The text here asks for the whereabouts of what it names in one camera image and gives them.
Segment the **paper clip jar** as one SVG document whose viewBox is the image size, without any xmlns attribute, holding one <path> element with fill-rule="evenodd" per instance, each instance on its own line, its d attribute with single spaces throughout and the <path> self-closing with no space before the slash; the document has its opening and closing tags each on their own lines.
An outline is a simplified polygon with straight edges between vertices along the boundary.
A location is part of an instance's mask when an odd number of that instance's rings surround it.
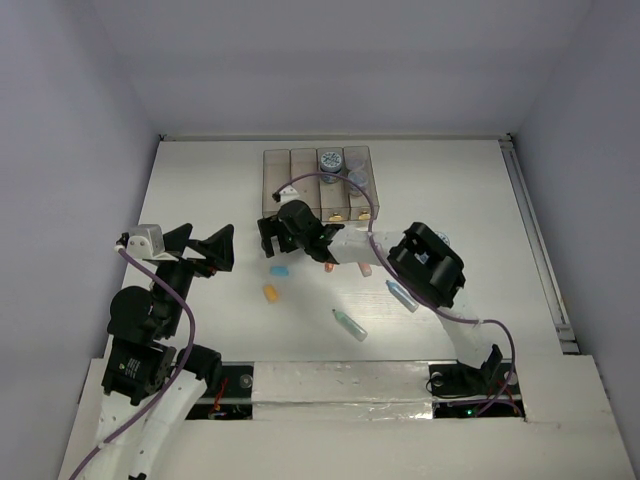
<svg viewBox="0 0 640 480">
<path fill-rule="evenodd" d="M 349 171 L 364 170 L 369 159 L 369 151 L 367 147 L 345 147 L 344 161 Z"/>
<path fill-rule="evenodd" d="M 354 195 L 360 195 L 360 191 L 366 191 L 369 186 L 369 174 L 364 169 L 352 170 L 348 173 L 349 187 Z"/>
</svg>

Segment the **teal green marker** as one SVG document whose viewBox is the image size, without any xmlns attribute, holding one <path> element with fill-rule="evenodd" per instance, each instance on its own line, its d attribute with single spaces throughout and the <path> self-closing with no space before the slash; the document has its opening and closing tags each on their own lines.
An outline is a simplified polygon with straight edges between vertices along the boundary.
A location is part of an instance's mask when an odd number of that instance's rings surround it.
<svg viewBox="0 0 640 480">
<path fill-rule="evenodd" d="M 368 336 L 368 332 L 361 327 L 355 320 L 353 320 L 346 313 L 333 309 L 332 314 L 335 321 L 354 339 L 358 342 L 364 342 Z"/>
</svg>

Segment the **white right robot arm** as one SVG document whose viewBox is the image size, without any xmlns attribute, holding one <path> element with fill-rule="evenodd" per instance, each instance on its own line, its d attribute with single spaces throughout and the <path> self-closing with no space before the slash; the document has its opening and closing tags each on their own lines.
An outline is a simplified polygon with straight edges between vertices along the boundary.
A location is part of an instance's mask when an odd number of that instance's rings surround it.
<svg viewBox="0 0 640 480">
<path fill-rule="evenodd" d="M 431 309 L 454 348 L 455 363 L 430 379 L 431 391 L 444 398 L 494 394 L 503 360 L 499 346 L 483 329 L 488 322 L 473 312 L 464 292 L 460 256 L 428 226 L 412 223 L 402 232 L 370 232 L 345 224 L 322 223 L 301 200 L 259 219 L 262 249 L 304 252 L 325 264 L 369 264 L 387 270 L 400 286 L 398 299 Z"/>
</svg>

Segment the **blue label putty jar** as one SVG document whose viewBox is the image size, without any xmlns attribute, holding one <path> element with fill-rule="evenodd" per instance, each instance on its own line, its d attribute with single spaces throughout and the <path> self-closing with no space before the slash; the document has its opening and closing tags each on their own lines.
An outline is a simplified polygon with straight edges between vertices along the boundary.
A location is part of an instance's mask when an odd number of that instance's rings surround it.
<svg viewBox="0 0 640 480">
<path fill-rule="evenodd" d="M 450 239 L 445 233 L 440 231 L 436 231 L 435 233 L 447 246 L 451 246 Z"/>
</svg>

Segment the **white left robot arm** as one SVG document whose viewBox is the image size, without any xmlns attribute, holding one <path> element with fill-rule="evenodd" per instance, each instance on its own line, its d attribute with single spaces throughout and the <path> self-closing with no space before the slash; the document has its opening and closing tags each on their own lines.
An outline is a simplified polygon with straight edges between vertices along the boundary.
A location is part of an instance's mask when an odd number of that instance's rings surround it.
<svg viewBox="0 0 640 480">
<path fill-rule="evenodd" d="M 169 232 L 141 224 L 114 245 L 150 284 L 125 287 L 111 300 L 97 431 L 74 479 L 152 478 L 196 401 L 220 386 L 221 355 L 196 344 L 187 296 L 194 279 L 232 270 L 234 227 L 204 240 L 192 230 L 189 223 Z"/>
</svg>

